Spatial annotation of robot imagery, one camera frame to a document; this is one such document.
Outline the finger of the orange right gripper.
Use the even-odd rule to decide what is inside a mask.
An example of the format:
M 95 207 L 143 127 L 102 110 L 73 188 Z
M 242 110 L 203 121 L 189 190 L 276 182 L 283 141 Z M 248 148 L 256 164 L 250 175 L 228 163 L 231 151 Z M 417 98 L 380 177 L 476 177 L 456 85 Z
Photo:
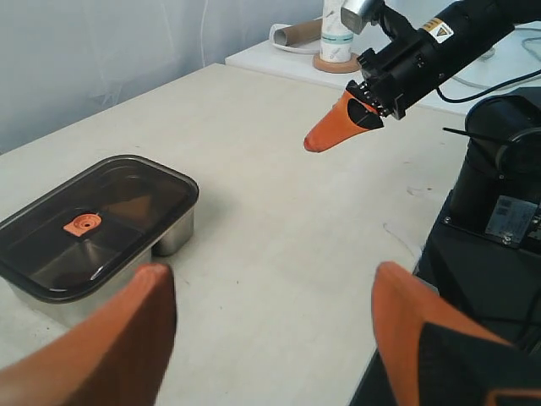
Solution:
M 399 405 L 538 405 L 540 362 L 394 262 L 378 265 L 374 338 Z

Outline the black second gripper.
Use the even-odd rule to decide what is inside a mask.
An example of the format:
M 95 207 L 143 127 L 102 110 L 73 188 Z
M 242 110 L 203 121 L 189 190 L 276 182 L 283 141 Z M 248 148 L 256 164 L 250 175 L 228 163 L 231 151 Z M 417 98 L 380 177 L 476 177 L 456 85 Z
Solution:
M 381 25 L 390 43 L 358 57 L 363 81 L 350 81 L 332 109 L 308 132 L 303 146 L 323 152 L 384 127 L 381 117 L 406 110 L 452 76 L 456 30 L 451 25 Z

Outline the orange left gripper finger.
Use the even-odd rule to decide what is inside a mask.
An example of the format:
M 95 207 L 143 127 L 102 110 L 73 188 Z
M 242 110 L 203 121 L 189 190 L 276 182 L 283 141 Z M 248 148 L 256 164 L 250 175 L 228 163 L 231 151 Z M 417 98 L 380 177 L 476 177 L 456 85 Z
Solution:
M 3 405 L 152 405 L 172 354 L 172 269 L 140 267 L 97 312 L 1 370 Z

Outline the black second robot arm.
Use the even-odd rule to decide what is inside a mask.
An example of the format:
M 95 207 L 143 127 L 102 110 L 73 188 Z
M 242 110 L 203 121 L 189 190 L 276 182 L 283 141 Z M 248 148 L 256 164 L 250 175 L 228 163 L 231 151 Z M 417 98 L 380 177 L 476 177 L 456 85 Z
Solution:
M 540 91 L 417 102 L 540 17 L 457 1 L 319 97 L 192 74 L 1 163 L 1 276 L 69 330 L 25 403 L 537 405 Z

